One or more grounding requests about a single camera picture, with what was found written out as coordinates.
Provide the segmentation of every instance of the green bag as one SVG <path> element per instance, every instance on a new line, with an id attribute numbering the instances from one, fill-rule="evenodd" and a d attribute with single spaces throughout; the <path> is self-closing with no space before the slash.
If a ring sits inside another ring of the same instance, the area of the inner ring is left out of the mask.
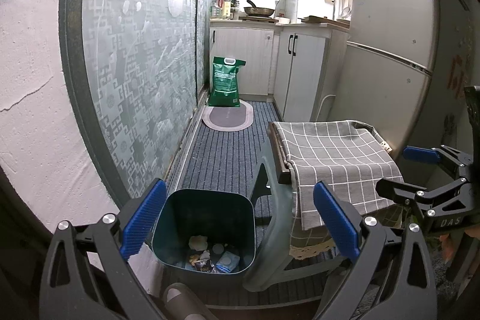
<path id="1" fill-rule="evenodd" d="M 214 57 L 213 88 L 208 100 L 209 106 L 239 107 L 237 72 L 246 62 L 229 57 Z"/>

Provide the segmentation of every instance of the checkered cloth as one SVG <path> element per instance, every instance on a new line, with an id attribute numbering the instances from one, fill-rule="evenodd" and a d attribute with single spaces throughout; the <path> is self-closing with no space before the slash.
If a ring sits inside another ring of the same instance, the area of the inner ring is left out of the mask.
<path id="1" fill-rule="evenodd" d="M 348 120 L 274 122 L 274 128 L 296 195 L 291 247 L 317 246 L 330 239 L 314 205 L 313 189 L 320 180 L 330 185 L 341 200 L 354 205 L 361 215 L 374 215 L 385 226 L 398 222 L 402 207 L 379 197 L 375 184 L 381 178 L 398 182 L 403 182 L 403 178 L 381 146 L 385 141 L 373 127 Z"/>

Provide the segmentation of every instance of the metal bolt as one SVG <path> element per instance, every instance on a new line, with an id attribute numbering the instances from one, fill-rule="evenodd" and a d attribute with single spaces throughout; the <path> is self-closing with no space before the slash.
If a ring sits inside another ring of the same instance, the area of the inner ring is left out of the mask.
<path id="1" fill-rule="evenodd" d="M 115 215 L 112 213 L 106 214 L 105 216 L 103 216 L 102 221 L 105 224 L 112 224 L 112 222 L 115 221 Z"/>
<path id="2" fill-rule="evenodd" d="M 409 225 L 409 229 L 412 232 L 418 232 L 420 230 L 420 227 L 419 227 L 418 224 L 412 223 L 412 224 Z"/>
<path id="3" fill-rule="evenodd" d="M 377 219 L 375 217 L 367 216 L 365 217 L 365 224 L 368 226 L 376 226 L 377 225 Z"/>
<path id="4" fill-rule="evenodd" d="M 69 225 L 69 224 L 68 224 L 68 221 L 66 221 L 66 220 L 60 221 L 60 222 L 58 223 L 58 227 L 59 227 L 58 229 L 60 229 L 61 231 L 63 231 L 64 229 L 67 229 L 67 228 L 68 228 L 68 225 Z"/>

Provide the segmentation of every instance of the cabinet handle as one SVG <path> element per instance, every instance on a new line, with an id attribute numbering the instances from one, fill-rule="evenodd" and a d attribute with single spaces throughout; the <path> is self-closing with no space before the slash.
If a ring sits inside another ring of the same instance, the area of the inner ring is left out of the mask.
<path id="1" fill-rule="evenodd" d="M 295 35 L 295 38 L 293 39 L 293 48 L 292 48 L 292 52 L 293 52 L 293 55 L 296 56 L 297 54 L 295 53 L 295 43 L 297 42 L 297 38 L 298 36 Z"/>
<path id="2" fill-rule="evenodd" d="M 290 50 L 290 43 L 292 42 L 292 38 L 293 38 L 293 34 L 290 34 L 290 38 L 289 38 L 289 55 L 292 54 L 292 51 Z"/>

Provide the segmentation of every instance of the blue gripper pad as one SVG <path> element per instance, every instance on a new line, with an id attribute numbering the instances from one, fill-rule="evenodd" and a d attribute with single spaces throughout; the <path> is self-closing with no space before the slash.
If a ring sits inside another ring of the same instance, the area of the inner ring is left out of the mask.
<path id="1" fill-rule="evenodd" d="M 167 186 L 157 181 L 123 230 L 120 254 L 124 260 L 138 254 L 167 200 Z"/>
<path id="2" fill-rule="evenodd" d="M 360 255 L 358 233 L 340 205 L 322 182 L 313 189 L 313 203 L 332 235 L 340 254 L 355 262 Z"/>
<path id="3" fill-rule="evenodd" d="M 419 163 L 437 164 L 440 162 L 440 155 L 437 151 L 425 148 L 406 147 L 403 150 L 403 157 Z"/>

